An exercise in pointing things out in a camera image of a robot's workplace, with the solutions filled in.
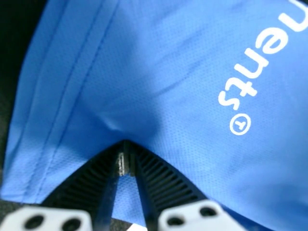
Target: logo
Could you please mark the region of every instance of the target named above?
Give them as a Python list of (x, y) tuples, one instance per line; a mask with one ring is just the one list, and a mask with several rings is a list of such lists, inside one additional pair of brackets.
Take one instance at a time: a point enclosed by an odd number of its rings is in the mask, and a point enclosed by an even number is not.
[(230, 131), (237, 136), (242, 136), (248, 132), (251, 126), (249, 115), (240, 113), (235, 115), (230, 121)]
[[(292, 29), (294, 32), (301, 32), (307, 29), (308, 7), (303, 3), (300, 3), (298, 0), (289, 0), (289, 2), (304, 11), (304, 20), (297, 22), (286, 13), (281, 13), (278, 17), (278, 20), (281, 21), (285, 26)], [(229, 78), (226, 81), (225, 89), (219, 93), (219, 104), (222, 106), (232, 106), (233, 110), (237, 111), (240, 108), (240, 103), (243, 98), (255, 97), (258, 91), (254, 89), (253, 82), (262, 74), (263, 69), (269, 65), (269, 61), (259, 53), (262, 51), (264, 55), (276, 54), (287, 45), (288, 41), (288, 34), (281, 28), (269, 27), (261, 31), (255, 40), (255, 48), (247, 48), (244, 52), (244, 54), (250, 58), (252, 62), (257, 64), (257, 70), (248, 70), (241, 64), (236, 64), (234, 69), (246, 78), (244, 80), (236, 77)], [(231, 90), (231, 88), (237, 91), (240, 90), (240, 97), (230, 99), (228, 97), (228, 92)], [(250, 126), (251, 119), (247, 114), (244, 113), (235, 115), (230, 121), (230, 131), (237, 136), (246, 134), (250, 129)]]

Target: ribbed black plastic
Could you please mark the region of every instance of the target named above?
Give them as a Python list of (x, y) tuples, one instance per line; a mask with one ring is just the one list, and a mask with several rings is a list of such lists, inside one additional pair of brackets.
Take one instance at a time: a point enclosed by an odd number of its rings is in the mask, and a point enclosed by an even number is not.
[(109, 230), (118, 176), (116, 161), (123, 151), (123, 142), (97, 154), (41, 204), (46, 207), (80, 209), (89, 212), (93, 230)]
[(206, 199), (190, 180), (156, 154), (133, 143), (130, 153), (148, 231), (157, 231), (164, 209)]

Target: blue fabric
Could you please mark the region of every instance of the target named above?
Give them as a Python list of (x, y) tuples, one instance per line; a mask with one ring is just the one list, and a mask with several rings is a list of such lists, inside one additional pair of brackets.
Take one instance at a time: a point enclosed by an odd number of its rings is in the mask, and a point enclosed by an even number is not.
[[(50, 0), (20, 74), (1, 197), (40, 203), (130, 139), (238, 214), (307, 230), (307, 12), (295, 0)], [(144, 224), (129, 176), (113, 216)]]

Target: stitched seam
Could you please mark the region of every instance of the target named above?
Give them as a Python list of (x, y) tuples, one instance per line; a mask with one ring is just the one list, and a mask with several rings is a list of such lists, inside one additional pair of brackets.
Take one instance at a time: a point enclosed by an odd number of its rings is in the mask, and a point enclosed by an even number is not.
[[(49, 132), (48, 132), (48, 134), (47, 134), (47, 137), (46, 137), (46, 139), (45, 139), (45, 141), (44, 141), (44, 144), (43, 144), (43, 147), (42, 147), (42, 150), (41, 150), (41, 152), (40, 152), (40, 154), (39, 154), (39, 158), (38, 158), (38, 159), (40, 159), (40, 158), (42, 157), (42, 155), (43, 155), (43, 153), (44, 153), (44, 151), (45, 151), (47, 142), (48, 142), (48, 140), (49, 140), (49, 138), (50, 138), (50, 135), (51, 135), (51, 133), (52, 133), (52, 131), (53, 131), (53, 128), (54, 128), (54, 125), (55, 125), (55, 121), (56, 121), (57, 118), (58, 118), (58, 115), (59, 115), (59, 112), (60, 112), (60, 109), (61, 109), (61, 106), (62, 106), (64, 94), (65, 94), (65, 92), (66, 92), (68, 83), (69, 83), (69, 81), (70, 81), (70, 79), (71, 79), (71, 77), (72, 77), (72, 74), (73, 74), (74, 69), (75, 69), (75, 67), (76, 67), (76, 65), (77, 65), (77, 62), (78, 62), (78, 60), (80, 59), (80, 55), (81, 55), (82, 51), (84, 50), (85, 45), (86, 45), (87, 42), (88, 42), (89, 35), (90, 35), (91, 31), (93, 30), (93, 26), (94, 26), (94, 24), (95, 24), (95, 22), (96, 22), (96, 20), (97, 20), (97, 16), (98, 16), (98, 14), (99, 14), (99, 12), (100, 12), (100, 10), (101, 10), (101, 8), (102, 8), (102, 2), (103, 2), (103, 1), (101, 1), (100, 5), (99, 5), (99, 7), (98, 7), (98, 10), (96, 11), (96, 13), (95, 13), (95, 15), (94, 15), (94, 17), (93, 17), (93, 19), (92, 19), (92, 21), (91, 21), (90, 27), (89, 27), (89, 29), (88, 29), (86, 35), (85, 35), (85, 39), (84, 39), (83, 43), (81, 44), (81, 47), (80, 47), (80, 49), (79, 49), (79, 51), (78, 51), (78, 53), (77, 53), (77, 56), (75, 57), (75, 60), (74, 60), (74, 62), (73, 62), (73, 65), (72, 65), (72, 67), (71, 67), (71, 69), (70, 69), (70, 71), (69, 71), (69, 73), (68, 73), (68, 76), (67, 76), (66, 81), (65, 81), (65, 84), (64, 84), (64, 88), (63, 88), (63, 90), (62, 90), (62, 92), (61, 92), (60, 102), (59, 102), (59, 104), (58, 104), (58, 107), (57, 107), (57, 109), (56, 109), (55, 116), (54, 116), (53, 121), (52, 121), (52, 123), (51, 123), (51, 128), (50, 128), (50, 130), (49, 130)], [(36, 163), (35, 169), (34, 169), (34, 171), (33, 171), (33, 175), (34, 175), (35, 172), (37, 171), (38, 165), (39, 165), (39, 161), (37, 161), (37, 163)], [(39, 187), (39, 190), (38, 190), (38, 192), (37, 192), (37, 194), (36, 194), (36, 196), (35, 196), (35, 202), (36, 202), (37, 197), (38, 197), (38, 195), (39, 195), (39, 193), (40, 193), (40, 191), (41, 191), (43, 182), (44, 182), (44, 180), (41, 182), (40, 187)]]
[(62, 135), (61, 135), (61, 137), (60, 137), (59, 143), (58, 143), (56, 149), (55, 149), (54, 152), (53, 152), (53, 155), (52, 155), (52, 157), (51, 157), (50, 162), (48, 163), (48, 167), (47, 167), (47, 170), (46, 170), (46, 174), (45, 174), (45, 176), (44, 176), (44, 178), (43, 178), (43, 180), (42, 180), (42, 182), (41, 182), (41, 184), (40, 184), (40, 188), (39, 188), (38, 193), (37, 193), (37, 195), (36, 195), (35, 202), (37, 202), (38, 196), (39, 196), (39, 194), (40, 194), (40, 192), (41, 192), (41, 190), (42, 190), (42, 188), (43, 188), (43, 184), (44, 184), (44, 182), (45, 182), (45, 180), (46, 180), (46, 178), (47, 178), (47, 176), (48, 176), (48, 174), (49, 174), (50, 167), (51, 167), (52, 162), (53, 162), (53, 160), (54, 160), (55, 154), (57, 153), (57, 151), (58, 151), (58, 149), (59, 149), (59, 147), (60, 147), (60, 145), (61, 145), (61, 143), (62, 143), (62, 140), (63, 140), (63, 138), (64, 138), (64, 135), (65, 135), (65, 133), (66, 133), (66, 131), (67, 131), (68, 124), (69, 124), (69, 122), (70, 122), (70, 120), (71, 120), (71, 118), (72, 118), (73, 112), (74, 112), (74, 110), (75, 110), (75, 108), (76, 108), (78, 99), (79, 99), (80, 96), (81, 96), (82, 90), (84, 89), (84, 86), (85, 86), (85, 84), (86, 84), (86, 82), (87, 82), (87, 79), (88, 79), (88, 77), (89, 77), (89, 75), (90, 75), (90, 73), (91, 73), (91, 71), (92, 71), (92, 68), (93, 68), (93, 66), (94, 66), (94, 64), (95, 64), (95, 62), (96, 62), (96, 59), (97, 59), (97, 57), (98, 57), (98, 54), (99, 54), (100, 50), (102, 49), (103, 42), (104, 42), (104, 40), (105, 40), (105, 38), (106, 38), (106, 36), (107, 36), (107, 32), (109, 31), (110, 25), (111, 25), (111, 23), (112, 23), (112, 21), (113, 21), (113, 18), (114, 18), (114, 16), (115, 16), (115, 13), (116, 13), (118, 7), (119, 7), (119, 3), (120, 3), (120, 0), (118, 0), (118, 2), (117, 2), (117, 4), (116, 4), (116, 7), (115, 7), (115, 9), (114, 9), (114, 11), (113, 11), (113, 13), (112, 13), (112, 15), (111, 15), (111, 18), (110, 18), (108, 24), (107, 24), (106, 30), (104, 31), (103, 37), (102, 37), (102, 39), (101, 39), (101, 41), (100, 41), (100, 44), (99, 44), (99, 46), (98, 46), (98, 48), (97, 48), (97, 50), (96, 50), (96, 52), (95, 52), (94, 58), (93, 58), (93, 60), (92, 60), (92, 62), (91, 62), (91, 64), (90, 64), (90, 67), (89, 67), (88, 70), (87, 70), (86, 76), (85, 76), (85, 78), (84, 78), (84, 80), (83, 80), (83, 82), (82, 82), (82, 84), (81, 84), (81, 87), (80, 87), (80, 89), (79, 89), (79, 92), (78, 92), (78, 94), (77, 94), (77, 97), (76, 97), (76, 99), (75, 99), (75, 101), (74, 101), (73, 108), (72, 108), (72, 110), (71, 110), (71, 112), (70, 112), (70, 115), (69, 115), (69, 117), (68, 117), (68, 119), (67, 119), (67, 122), (66, 122), (66, 124), (65, 124), (65, 128), (64, 128), (64, 130), (63, 130), (63, 132), (62, 132)]
[[(62, 10), (62, 12), (61, 12), (61, 16), (59, 17), (59, 20), (58, 20), (57, 23), (56, 23), (56, 26), (55, 26), (55, 28), (54, 28), (54, 30), (53, 30), (52, 35), (51, 35), (51, 39), (50, 39), (50, 41), (49, 41), (49, 43), (48, 43), (48, 45), (47, 45), (46, 50), (44, 51), (44, 55), (43, 55), (43, 59), (42, 59), (42, 62), (41, 62), (41, 66), (40, 66), (40, 68), (39, 68), (38, 76), (39, 76), (40, 73), (41, 73), (41, 70), (42, 70), (42, 67), (43, 67), (43, 63), (44, 63), (45, 60), (46, 60), (47, 53), (48, 53), (48, 51), (49, 51), (49, 49), (50, 49), (50, 46), (51, 46), (51, 44), (52, 44), (52, 42), (53, 42), (53, 40), (54, 40), (54, 36), (55, 36), (56, 31), (57, 31), (57, 29), (58, 29), (58, 27), (59, 27), (59, 25), (60, 25), (60, 22), (61, 22), (61, 20), (62, 20), (62, 17), (63, 17), (63, 15), (64, 15), (64, 12), (66, 11), (66, 8), (67, 8), (68, 3), (69, 3), (69, 1), (67, 1), (66, 4), (65, 4), (65, 6), (63, 7), (63, 10)], [(33, 107), (33, 99), (34, 99), (35, 92), (36, 92), (36, 90), (37, 90), (37, 85), (38, 85), (38, 81), (35, 82), (35, 86), (34, 86), (34, 89), (35, 89), (35, 90), (33, 91), (33, 94), (32, 94), (32, 96), (31, 96), (31, 104), (30, 104), (30, 107), (29, 107), (29, 110), (28, 110), (28, 113), (27, 113), (27, 116), (26, 116), (27, 119), (26, 119), (25, 125), (24, 125), (23, 130), (22, 130), (21, 135), (20, 135), (20, 139), (24, 136), (24, 133), (25, 133), (27, 124), (28, 124), (28, 122), (29, 122), (30, 112), (31, 112), (31, 109), (32, 109), (32, 107)], [(31, 176), (30, 176), (30, 178), (29, 178), (29, 180), (28, 180), (28, 182), (27, 182), (27, 184), (26, 184), (26, 189), (25, 189), (24, 192), (23, 192), (23, 198), (22, 198), (21, 203), (23, 203), (24, 200), (25, 200), (25, 195), (26, 195), (26, 193), (27, 193), (28, 190), (29, 190), (30, 182), (31, 182), (31, 179), (32, 179), (33, 175), (34, 175), (34, 170), (33, 170), (32, 174), (31, 174)]]

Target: screw hole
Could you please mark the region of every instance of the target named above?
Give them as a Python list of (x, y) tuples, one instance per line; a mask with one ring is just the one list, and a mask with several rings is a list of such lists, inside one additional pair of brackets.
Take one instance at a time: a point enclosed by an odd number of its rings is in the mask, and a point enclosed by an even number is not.
[(80, 224), (81, 224), (81, 221), (79, 219), (72, 218), (63, 224), (62, 230), (63, 231), (76, 231), (79, 229)]
[(26, 230), (33, 230), (43, 223), (44, 217), (42, 215), (35, 215), (29, 218), (25, 223)]
[(184, 224), (185, 222), (184, 222), (184, 219), (173, 217), (173, 218), (169, 218), (167, 223), (170, 226), (179, 226), (179, 225)]
[(217, 212), (212, 208), (204, 207), (200, 209), (200, 214), (203, 217), (212, 217), (212, 216), (216, 216)]

